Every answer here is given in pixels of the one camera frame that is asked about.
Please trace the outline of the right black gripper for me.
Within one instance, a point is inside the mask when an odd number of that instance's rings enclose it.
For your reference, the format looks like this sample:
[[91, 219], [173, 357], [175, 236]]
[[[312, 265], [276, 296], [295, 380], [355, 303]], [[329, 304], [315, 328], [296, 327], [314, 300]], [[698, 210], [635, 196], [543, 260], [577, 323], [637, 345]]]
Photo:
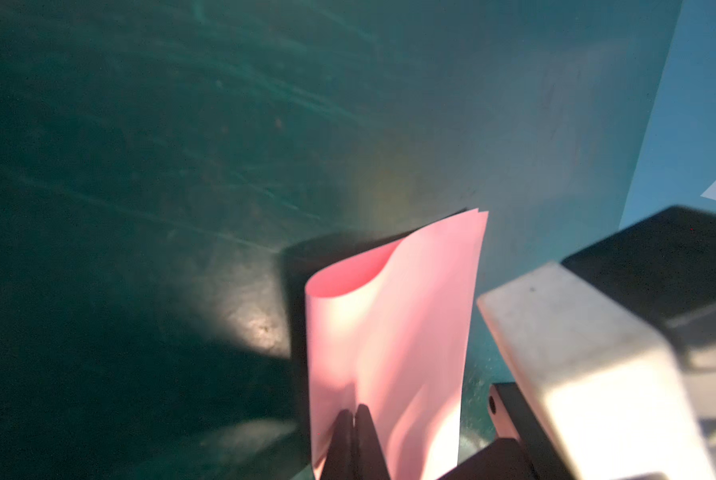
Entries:
[[461, 402], [456, 401], [435, 436], [437, 479], [571, 479], [527, 399], [515, 382], [490, 387], [487, 413], [496, 437], [458, 461]]

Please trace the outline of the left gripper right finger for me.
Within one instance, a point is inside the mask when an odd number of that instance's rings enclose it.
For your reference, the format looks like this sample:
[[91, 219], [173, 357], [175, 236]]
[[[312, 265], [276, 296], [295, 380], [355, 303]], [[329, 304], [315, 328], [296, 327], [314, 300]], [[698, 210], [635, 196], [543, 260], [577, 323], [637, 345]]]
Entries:
[[390, 480], [370, 409], [360, 404], [354, 416], [353, 472], [356, 480]]

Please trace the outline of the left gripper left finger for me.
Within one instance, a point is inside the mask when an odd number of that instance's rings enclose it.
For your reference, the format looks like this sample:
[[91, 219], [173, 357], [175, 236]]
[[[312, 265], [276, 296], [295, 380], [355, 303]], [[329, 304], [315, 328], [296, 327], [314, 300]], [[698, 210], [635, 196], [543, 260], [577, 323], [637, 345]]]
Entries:
[[336, 417], [321, 480], [354, 480], [354, 415], [342, 410]]

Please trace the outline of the pink square paper sheet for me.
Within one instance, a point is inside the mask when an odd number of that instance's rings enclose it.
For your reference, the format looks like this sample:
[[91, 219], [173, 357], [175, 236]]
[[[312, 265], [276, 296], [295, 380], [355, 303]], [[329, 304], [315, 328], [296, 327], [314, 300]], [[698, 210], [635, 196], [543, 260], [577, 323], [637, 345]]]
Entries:
[[469, 210], [327, 266], [305, 286], [311, 461], [366, 406], [394, 479], [459, 457], [464, 370], [488, 216]]

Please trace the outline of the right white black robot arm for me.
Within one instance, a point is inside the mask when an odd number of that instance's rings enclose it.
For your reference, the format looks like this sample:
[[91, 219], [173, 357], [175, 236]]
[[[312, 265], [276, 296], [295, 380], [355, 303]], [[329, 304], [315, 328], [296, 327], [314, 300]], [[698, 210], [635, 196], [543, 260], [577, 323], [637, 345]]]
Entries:
[[673, 206], [482, 294], [512, 380], [453, 479], [716, 479], [716, 214]]

